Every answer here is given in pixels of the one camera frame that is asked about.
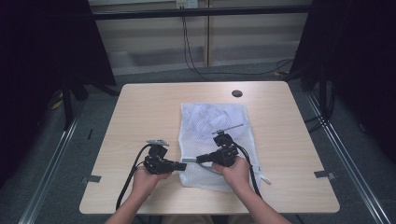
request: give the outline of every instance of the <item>person's right hand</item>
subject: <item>person's right hand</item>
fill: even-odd
[[[249,184],[249,164],[247,160],[236,157],[235,163],[230,167],[225,167],[216,163],[212,164],[213,169],[223,174],[225,181],[233,191],[246,189]]]

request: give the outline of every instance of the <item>hand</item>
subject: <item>hand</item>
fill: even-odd
[[[143,166],[138,166],[134,172],[134,183],[132,184],[132,192],[137,194],[150,195],[150,193],[155,189],[158,182],[162,179],[166,179],[172,173],[152,175]]]
[[[236,157],[235,163],[230,167],[225,167],[216,163],[212,164],[213,169],[223,174],[225,181],[233,191],[249,188],[249,164],[247,160]]]

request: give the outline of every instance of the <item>black metal bar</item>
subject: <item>black metal bar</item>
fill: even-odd
[[[251,14],[283,14],[306,13],[321,10],[327,7],[289,6],[289,7],[223,7],[223,8],[187,8],[187,9],[162,9],[146,11],[121,11],[121,12],[94,12],[92,15],[67,15],[67,17],[93,17],[95,20],[123,20],[167,17],[198,17],[198,16],[226,16],[226,15],[251,15]]]

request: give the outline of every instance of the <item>table top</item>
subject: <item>table top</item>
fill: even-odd
[[[234,90],[243,93],[232,96]],[[290,88],[281,81],[127,84],[122,88],[80,204],[83,214],[112,214],[138,151],[148,139],[169,143],[166,159],[179,161],[183,103],[242,104],[253,132],[262,172],[272,184],[260,192],[279,213],[334,213],[339,203]],[[125,193],[126,198],[131,186]],[[245,214],[232,192],[185,188],[178,172],[160,181],[138,214]]]

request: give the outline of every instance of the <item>white mesh bag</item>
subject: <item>white mesh bag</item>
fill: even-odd
[[[260,165],[244,105],[188,103],[181,105],[181,115],[178,142],[183,162],[216,151],[219,147],[213,140],[217,136],[213,134],[214,132],[243,124],[227,130],[225,133],[229,134],[236,144],[247,151],[255,171],[257,185],[260,188]],[[239,150],[238,152],[238,156],[244,157]],[[201,165],[189,162],[186,171],[179,172],[179,175],[181,183],[186,187],[231,190],[224,178],[211,169],[211,162]]]

